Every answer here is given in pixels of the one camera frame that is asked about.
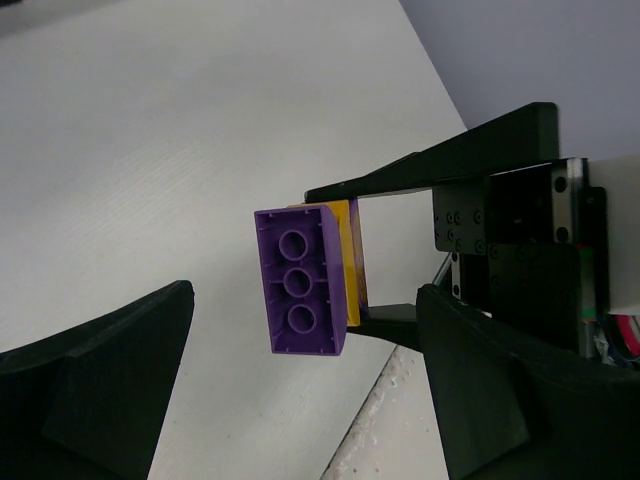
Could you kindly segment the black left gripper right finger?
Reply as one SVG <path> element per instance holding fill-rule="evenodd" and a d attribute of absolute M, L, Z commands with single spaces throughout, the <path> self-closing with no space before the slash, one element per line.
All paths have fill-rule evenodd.
<path fill-rule="evenodd" d="M 638 478 L 638 372 L 553 347 L 431 284 L 416 312 L 450 478 Z"/>

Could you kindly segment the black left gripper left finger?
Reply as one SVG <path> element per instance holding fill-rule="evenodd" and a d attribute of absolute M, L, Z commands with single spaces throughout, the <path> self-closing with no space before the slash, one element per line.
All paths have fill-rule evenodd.
<path fill-rule="evenodd" d="M 176 281 L 2 353 L 2 478 L 147 478 L 194 305 Z"/>

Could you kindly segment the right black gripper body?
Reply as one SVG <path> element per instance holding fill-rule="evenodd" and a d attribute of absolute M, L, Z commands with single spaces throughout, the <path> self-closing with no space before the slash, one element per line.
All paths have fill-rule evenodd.
<path fill-rule="evenodd" d="M 433 191 L 452 295 L 527 335 L 595 358 L 597 240 L 586 225 L 588 162 L 566 158 Z"/>

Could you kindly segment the purple curved lego top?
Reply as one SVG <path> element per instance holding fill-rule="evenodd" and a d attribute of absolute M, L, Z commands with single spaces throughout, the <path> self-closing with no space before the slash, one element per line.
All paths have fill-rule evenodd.
<path fill-rule="evenodd" d="M 271 350 L 337 356 L 347 300 L 337 220 L 325 205 L 254 213 Z"/>

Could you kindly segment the yellow curved lego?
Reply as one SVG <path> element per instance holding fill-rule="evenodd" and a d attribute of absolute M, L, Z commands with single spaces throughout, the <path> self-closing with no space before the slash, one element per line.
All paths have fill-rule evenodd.
<path fill-rule="evenodd" d="M 280 212 L 281 283 L 295 301 L 287 321 L 299 335 L 324 325 L 336 335 L 360 324 L 349 202 L 296 205 Z"/>

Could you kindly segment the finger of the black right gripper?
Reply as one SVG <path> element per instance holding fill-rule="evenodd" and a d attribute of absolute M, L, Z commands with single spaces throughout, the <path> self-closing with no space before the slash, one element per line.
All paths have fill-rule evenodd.
<path fill-rule="evenodd" d="M 374 306 L 361 315 L 358 326 L 348 326 L 347 332 L 377 338 L 421 352 L 416 307 L 412 304 Z"/>
<path fill-rule="evenodd" d="M 317 203 L 426 190 L 558 158 L 558 106 L 533 102 L 364 176 L 311 189 L 304 200 Z"/>

